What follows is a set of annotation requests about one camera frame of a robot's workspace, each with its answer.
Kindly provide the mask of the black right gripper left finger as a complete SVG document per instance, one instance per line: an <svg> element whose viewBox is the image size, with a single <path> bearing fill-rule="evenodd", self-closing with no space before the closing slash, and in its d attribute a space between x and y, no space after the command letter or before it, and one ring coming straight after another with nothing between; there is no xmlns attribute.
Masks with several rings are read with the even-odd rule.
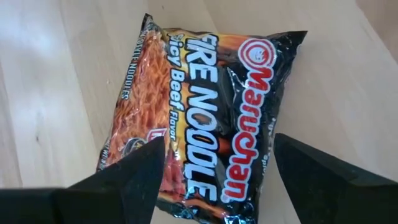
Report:
<svg viewBox="0 0 398 224"><path fill-rule="evenodd" d="M0 189L0 224L150 224L164 163L157 137L66 188Z"/></svg>

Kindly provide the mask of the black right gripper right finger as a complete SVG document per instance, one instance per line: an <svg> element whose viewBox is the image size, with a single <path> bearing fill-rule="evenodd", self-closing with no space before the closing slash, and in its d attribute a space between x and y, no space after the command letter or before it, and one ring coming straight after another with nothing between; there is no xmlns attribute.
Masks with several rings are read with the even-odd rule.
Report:
<svg viewBox="0 0 398 224"><path fill-rule="evenodd" d="M274 156L301 224L398 224L398 182L281 133Z"/></svg>

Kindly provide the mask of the black fire noodle pack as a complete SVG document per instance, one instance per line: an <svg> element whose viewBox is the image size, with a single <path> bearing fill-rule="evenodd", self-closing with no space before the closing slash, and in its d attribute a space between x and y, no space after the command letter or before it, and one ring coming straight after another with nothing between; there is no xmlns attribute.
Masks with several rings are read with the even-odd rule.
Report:
<svg viewBox="0 0 398 224"><path fill-rule="evenodd" d="M146 14L98 170L165 141L159 209L257 224L274 126L306 32L267 36L162 28Z"/></svg>

